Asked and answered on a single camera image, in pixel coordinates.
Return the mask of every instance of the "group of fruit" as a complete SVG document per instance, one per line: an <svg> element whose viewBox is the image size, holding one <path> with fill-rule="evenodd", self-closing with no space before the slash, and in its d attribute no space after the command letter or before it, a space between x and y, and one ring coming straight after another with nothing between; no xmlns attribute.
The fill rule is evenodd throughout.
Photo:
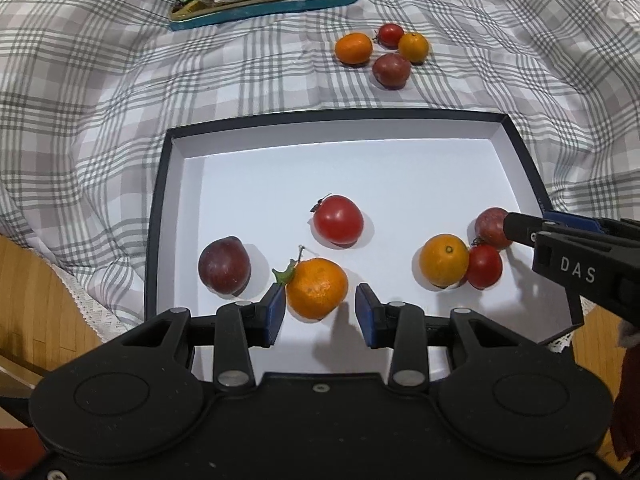
<svg viewBox="0 0 640 480"><path fill-rule="evenodd" d="M362 212L341 195L328 195L311 209L318 234L338 246L356 243L364 231ZM433 285L446 288L461 280L483 290L502 275L499 250L511 241L504 236L507 212L492 207L476 219L476 240L471 249L457 236L437 235L420 251L420 271ZM273 270L276 282L286 286L287 303L300 316L322 319L347 295L348 279L342 268L325 258L302 260L300 246L297 260L286 270ZM251 261L242 242L235 236L221 238L204 248L198 260L202 283L219 294L237 294L251 277Z"/></svg>
<svg viewBox="0 0 640 480"><path fill-rule="evenodd" d="M507 212L491 207L478 216L474 229L476 240L470 249L457 236L441 234L430 238L420 251L420 272L435 286L445 288L467 281L484 290L502 276L499 251L511 245L504 236Z"/></svg>
<svg viewBox="0 0 640 480"><path fill-rule="evenodd" d="M429 42L419 32L405 32L400 25L386 23L378 29L375 40L398 52L383 54L373 63L373 75L389 90L404 88L411 75L411 65L424 62L429 53ZM335 42L335 57L340 62L361 66L373 54L373 42L362 32L352 32Z"/></svg>

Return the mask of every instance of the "orange fruit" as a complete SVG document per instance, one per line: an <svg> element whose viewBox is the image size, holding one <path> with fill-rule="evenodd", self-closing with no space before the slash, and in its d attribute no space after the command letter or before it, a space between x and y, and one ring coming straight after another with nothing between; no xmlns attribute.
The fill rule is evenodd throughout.
<svg viewBox="0 0 640 480"><path fill-rule="evenodd" d="M398 52L412 63L422 63L429 53L429 42L420 32L408 32L400 38Z"/></svg>
<svg viewBox="0 0 640 480"><path fill-rule="evenodd" d="M296 265L287 283L287 301L300 316L322 319L344 301L348 288L347 275L338 264L313 258Z"/></svg>
<svg viewBox="0 0 640 480"><path fill-rule="evenodd" d="M335 57L347 65L366 63L373 53L373 43L366 34L353 32L335 42Z"/></svg>
<svg viewBox="0 0 640 480"><path fill-rule="evenodd" d="M420 271L435 286L449 286L459 282L469 266L469 249L454 235L430 238L420 251Z"/></svg>

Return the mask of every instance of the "teal tray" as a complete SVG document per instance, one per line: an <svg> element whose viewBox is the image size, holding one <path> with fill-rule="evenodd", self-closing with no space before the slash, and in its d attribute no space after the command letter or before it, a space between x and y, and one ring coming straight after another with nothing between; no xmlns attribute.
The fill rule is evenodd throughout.
<svg viewBox="0 0 640 480"><path fill-rule="evenodd" d="M358 0L282 0L279 2L265 2L253 4L235 9L219 10L196 16L188 20L169 20L171 30L187 30L188 28L204 27L205 25L217 25L218 23L234 22L267 14L280 14L283 12L304 12L305 10L330 9L350 5Z"/></svg>

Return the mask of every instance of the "red object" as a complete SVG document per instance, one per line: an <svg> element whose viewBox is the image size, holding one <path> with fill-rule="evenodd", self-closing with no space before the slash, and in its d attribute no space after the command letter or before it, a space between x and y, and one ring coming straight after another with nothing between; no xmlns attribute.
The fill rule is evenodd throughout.
<svg viewBox="0 0 640 480"><path fill-rule="evenodd" d="M45 453L33 428L0 430L0 472L9 480L23 476Z"/></svg>
<svg viewBox="0 0 640 480"><path fill-rule="evenodd" d="M613 404L611 439L619 460L640 452L640 346L626 350L620 392Z"/></svg>
<svg viewBox="0 0 640 480"><path fill-rule="evenodd" d="M476 236L499 251L509 247L512 242L504 235L504 217L507 215L501 207L490 207L482 211L474 226Z"/></svg>
<svg viewBox="0 0 640 480"><path fill-rule="evenodd" d="M383 87L389 90L404 88L411 75L411 63L397 52L380 56L372 67L373 75Z"/></svg>
<svg viewBox="0 0 640 480"><path fill-rule="evenodd" d="M325 240L336 245L354 244L364 230L362 213L351 200L341 195L323 198L311 210L314 227Z"/></svg>
<svg viewBox="0 0 640 480"><path fill-rule="evenodd" d="M378 43L387 48L398 48L400 38L404 36L404 30L395 23L385 23L378 30Z"/></svg>
<svg viewBox="0 0 640 480"><path fill-rule="evenodd" d="M481 244L471 247L466 280L478 290L492 286L502 276L502 258L491 245Z"/></svg>

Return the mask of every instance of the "white plate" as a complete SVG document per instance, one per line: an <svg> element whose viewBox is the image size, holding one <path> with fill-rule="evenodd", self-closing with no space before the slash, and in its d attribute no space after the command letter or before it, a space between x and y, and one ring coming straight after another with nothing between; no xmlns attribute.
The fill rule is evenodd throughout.
<svg viewBox="0 0 640 480"><path fill-rule="evenodd" d="M332 114L378 118L321 120ZM394 115L405 118L382 118ZM481 120L419 118L446 115ZM284 270L299 244L309 248L307 257L318 254L337 262L350 282L347 304L326 319L304 322L289 311L276 344L251 349L258 380L268 370L377 371L386 378L391 351L367 348L355 317L354 288L361 282L369 283L383 303L418 304L432 316L471 307L537 342L566 332L576 323L575 310L572 320L564 289L533 273L531 248L514 244L504 251L500 282L482 292L469 284L437 291L416 270L417 251L428 238L452 233L470 242L475 218L484 209L500 206L540 216L539 200L548 203L511 121L502 121L511 137L499 122L504 117L329 110L175 130L167 141L172 146L168 166L158 177L166 181L159 241L150 237L150 244L158 244L158 281L148 283L157 296L148 295L147 304L155 305L157 297L157 312L186 306L193 316L204 316L229 303L202 285L196 266L207 244L235 235L252 261L251 280L239 295L243 300L261 298L273 283L271 268ZM272 124L257 126L265 121ZM163 153L166 159L167 147ZM323 242L309 225L309 210L328 193L351 198L365 215L362 238L347 250ZM153 260L148 265L153 268ZM211 349L204 349L194 373L210 380L211 362ZM448 373L442 349L430 349L430 367L432 379Z"/></svg>

